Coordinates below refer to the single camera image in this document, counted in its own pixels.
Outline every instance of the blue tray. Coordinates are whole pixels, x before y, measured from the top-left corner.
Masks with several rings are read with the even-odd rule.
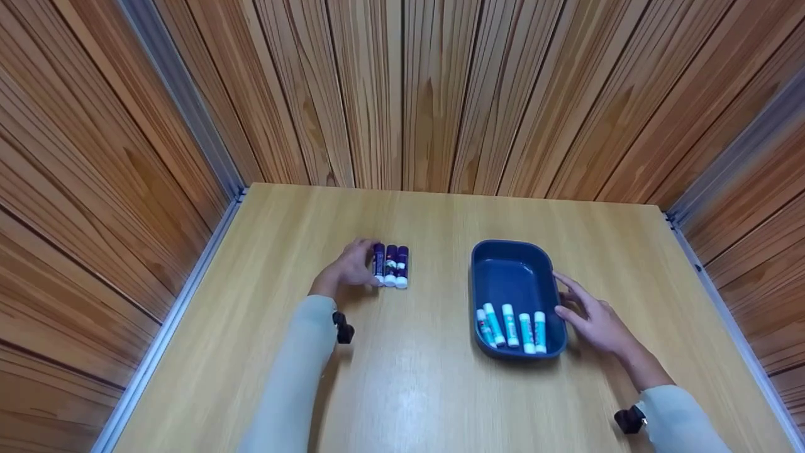
[[[568,330],[562,318],[554,311],[554,307],[559,304],[559,290],[551,274],[551,259],[543,249],[532,243],[495,239],[481,241],[473,249],[471,266],[471,318],[475,326],[475,341],[486,355],[495,359],[534,360],[556,357],[564,351],[568,344]],[[520,347],[505,345],[495,349],[486,344],[475,318],[475,311],[483,309],[485,303],[491,303],[494,307],[504,335],[506,327],[503,324],[502,306],[512,305]],[[526,354],[522,350],[518,316],[520,313],[528,313],[533,329],[535,311],[545,313],[547,352]]]

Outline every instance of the wooden wall panel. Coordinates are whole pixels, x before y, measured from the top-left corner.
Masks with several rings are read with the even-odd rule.
[[[630,145],[596,199],[646,202],[730,103],[757,95],[745,87],[803,17],[805,2],[735,2]],[[784,80],[805,64],[801,36],[787,43],[796,43],[798,48],[794,55],[794,49],[781,49],[787,54],[790,69],[781,73],[776,68],[773,72]]]
[[[561,1],[483,6],[450,190],[494,195],[559,23]]]
[[[752,81],[664,177],[647,202],[657,204],[664,210],[669,209],[804,64],[805,23],[800,23]]]
[[[172,8],[172,3],[164,4]],[[192,0],[188,5],[224,85],[229,87],[266,181],[309,184],[283,87],[252,2]]]
[[[354,187],[324,0],[258,0],[255,6],[297,125],[311,183]]]
[[[805,432],[805,368],[797,368],[771,378],[780,397],[788,406],[791,416]]]
[[[805,318],[752,340],[752,349],[770,375],[805,365]]]
[[[637,26],[648,2],[568,2],[567,33],[554,38],[555,61],[537,80],[534,95],[498,194],[544,197],[582,122]]]
[[[157,1],[318,185],[668,208],[805,64],[802,0]]]
[[[0,202],[163,317],[210,229],[51,3],[0,40]]]
[[[214,230],[229,204],[116,2],[55,3],[132,119]]]
[[[559,167],[548,197],[594,200],[732,2],[652,2]]]
[[[0,345],[0,451],[89,451],[121,394]]]
[[[805,366],[803,149],[805,114],[799,114],[787,118],[715,199],[683,224],[688,242],[801,428],[801,402],[779,383],[790,379],[780,376],[800,376]]]
[[[402,188],[448,192],[481,1],[405,5]]]
[[[237,90],[238,85],[227,85],[218,72],[190,7],[184,0],[154,0],[154,3],[244,183],[267,181],[257,158],[260,151],[253,149],[258,142],[250,142],[243,126],[252,119],[246,117],[241,121],[239,115],[247,112],[236,108],[229,96],[229,91]]]
[[[685,235],[700,260],[709,264],[805,189],[803,154],[805,114],[776,135],[755,164],[685,225]]]
[[[0,339],[125,387],[159,324],[0,211]]]
[[[403,1],[328,3],[355,186],[403,187]]]

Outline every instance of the wooden table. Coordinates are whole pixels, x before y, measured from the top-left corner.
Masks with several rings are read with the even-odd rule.
[[[292,310],[357,235],[408,244],[411,286],[339,300],[357,333],[322,378],[314,451],[646,447],[611,422],[637,397],[625,374],[575,335],[540,366],[478,351],[468,266],[490,238],[608,300],[734,451],[791,450],[656,206],[286,185],[249,190],[117,450],[233,450]]]

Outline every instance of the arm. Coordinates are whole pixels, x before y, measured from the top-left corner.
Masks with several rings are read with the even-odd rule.
[[[646,417],[646,431],[654,449],[662,453],[729,451],[696,400],[676,386],[659,360],[629,332],[609,303],[591,296],[568,276],[558,272],[554,276],[570,290],[561,294],[563,302],[580,305],[586,316],[561,305],[556,307],[556,314],[597,349],[617,357],[640,392],[637,407]]]
[[[308,450],[319,379],[336,345],[336,291],[341,284],[379,285],[365,265],[373,245],[355,239],[313,281],[291,317],[240,452]]]

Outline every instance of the black wrist strap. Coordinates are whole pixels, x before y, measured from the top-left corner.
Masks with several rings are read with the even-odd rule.
[[[615,422],[623,434],[636,434],[646,424],[646,415],[636,405],[615,413]]]
[[[355,327],[347,324],[346,315],[340,311],[333,313],[332,323],[335,324],[336,328],[338,329],[338,335],[336,336],[338,343],[350,344],[352,342],[352,337],[355,335]]]

